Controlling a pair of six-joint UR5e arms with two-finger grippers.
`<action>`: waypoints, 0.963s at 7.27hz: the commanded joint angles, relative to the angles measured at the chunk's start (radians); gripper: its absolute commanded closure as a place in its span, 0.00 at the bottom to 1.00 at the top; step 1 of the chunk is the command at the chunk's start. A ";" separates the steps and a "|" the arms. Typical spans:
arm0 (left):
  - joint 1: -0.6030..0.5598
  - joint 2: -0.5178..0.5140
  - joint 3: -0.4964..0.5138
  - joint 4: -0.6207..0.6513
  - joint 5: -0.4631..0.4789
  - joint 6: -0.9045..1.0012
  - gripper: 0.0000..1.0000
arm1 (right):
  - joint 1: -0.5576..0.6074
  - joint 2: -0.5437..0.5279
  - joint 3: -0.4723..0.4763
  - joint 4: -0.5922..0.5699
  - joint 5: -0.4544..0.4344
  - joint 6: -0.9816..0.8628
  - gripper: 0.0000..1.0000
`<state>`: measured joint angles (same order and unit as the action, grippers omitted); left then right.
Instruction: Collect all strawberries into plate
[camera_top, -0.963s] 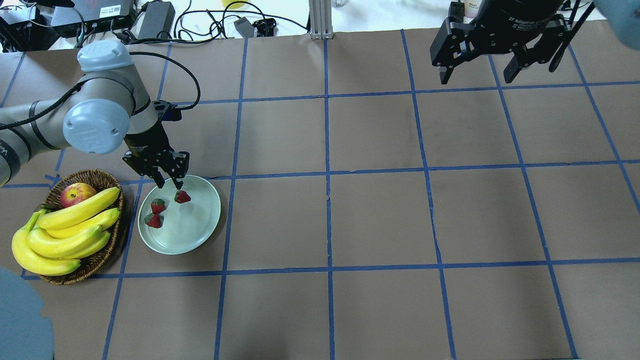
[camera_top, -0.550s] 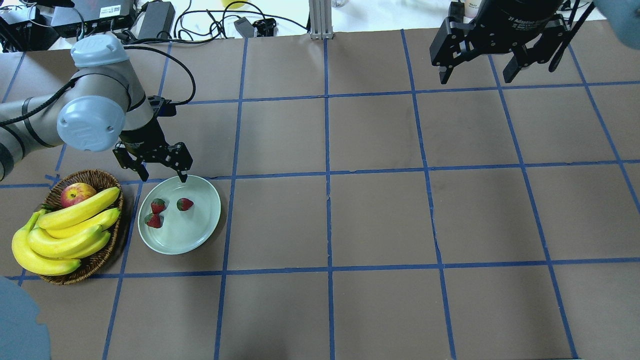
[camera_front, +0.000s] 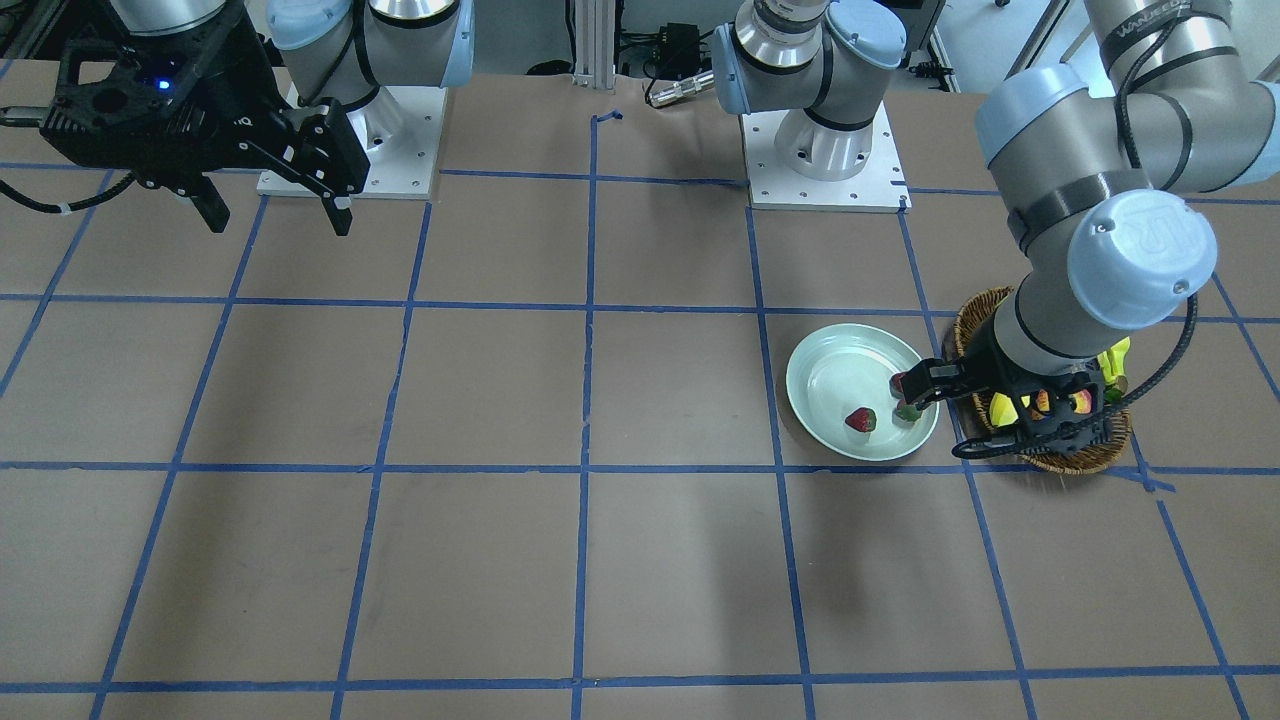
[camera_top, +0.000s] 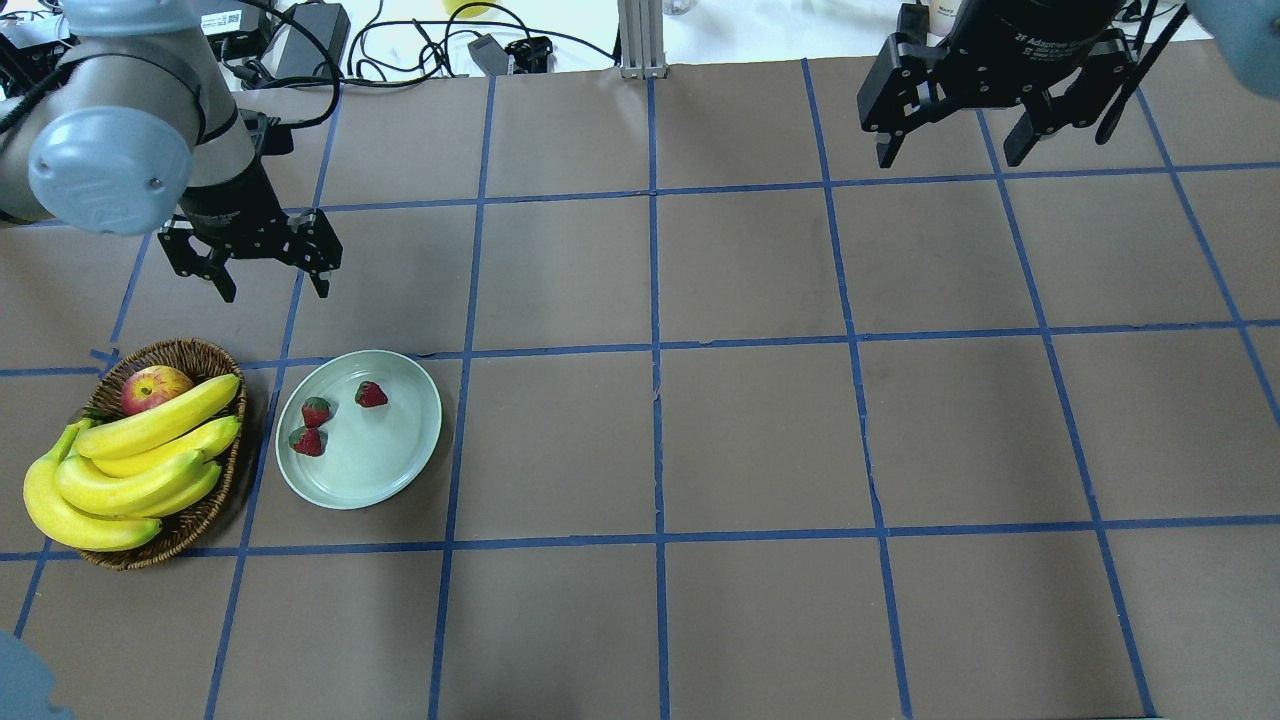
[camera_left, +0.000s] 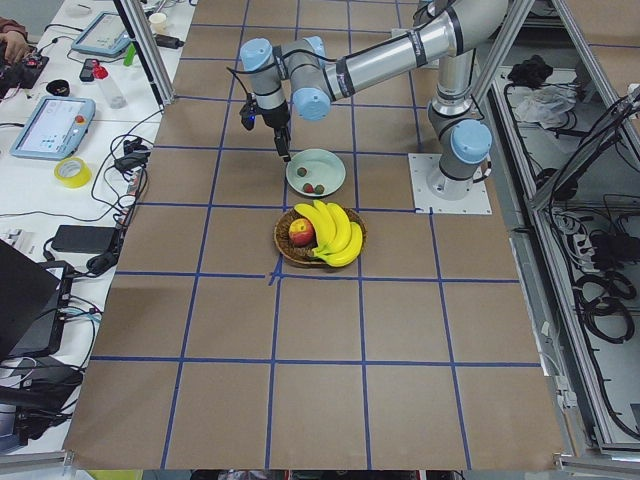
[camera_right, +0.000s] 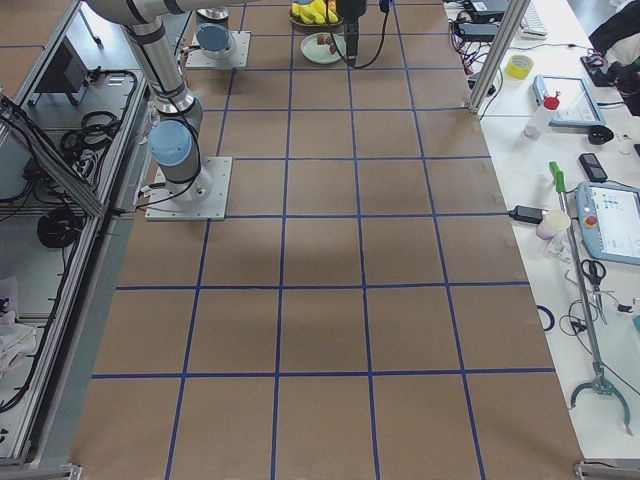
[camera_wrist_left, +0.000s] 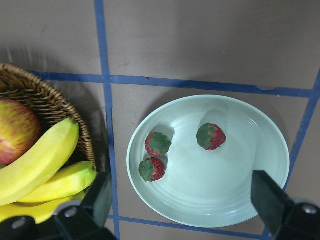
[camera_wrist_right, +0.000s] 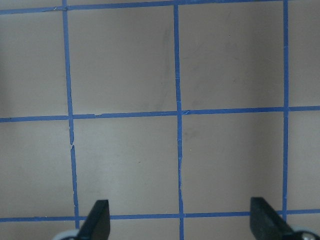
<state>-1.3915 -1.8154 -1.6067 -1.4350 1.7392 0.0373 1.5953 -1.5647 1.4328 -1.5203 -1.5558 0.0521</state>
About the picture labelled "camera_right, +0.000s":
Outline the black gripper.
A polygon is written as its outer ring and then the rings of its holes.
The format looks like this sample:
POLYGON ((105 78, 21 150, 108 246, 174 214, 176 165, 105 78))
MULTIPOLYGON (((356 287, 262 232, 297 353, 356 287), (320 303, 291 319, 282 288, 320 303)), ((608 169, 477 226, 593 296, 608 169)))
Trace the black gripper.
POLYGON ((358 20, 366 13, 366 0, 336 0, 336 12, 344 21, 344 58, 348 66, 355 66, 358 56, 358 20))

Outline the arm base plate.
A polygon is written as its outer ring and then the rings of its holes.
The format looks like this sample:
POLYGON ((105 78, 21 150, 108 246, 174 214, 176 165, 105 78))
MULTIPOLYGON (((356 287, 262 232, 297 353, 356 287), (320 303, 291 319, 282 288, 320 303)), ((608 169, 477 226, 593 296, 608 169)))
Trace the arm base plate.
POLYGON ((165 186, 151 191, 151 206, 145 209, 145 218, 148 221, 224 221, 232 166, 231 157, 204 157, 199 176, 177 197, 175 195, 186 184, 167 183, 164 173, 157 167, 155 181, 165 183, 165 186))
POLYGON ((250 31, 228 31, 224 47, 192 50, 185 65, 199 70, 243 70, 247 67, 250 41, 250 31))

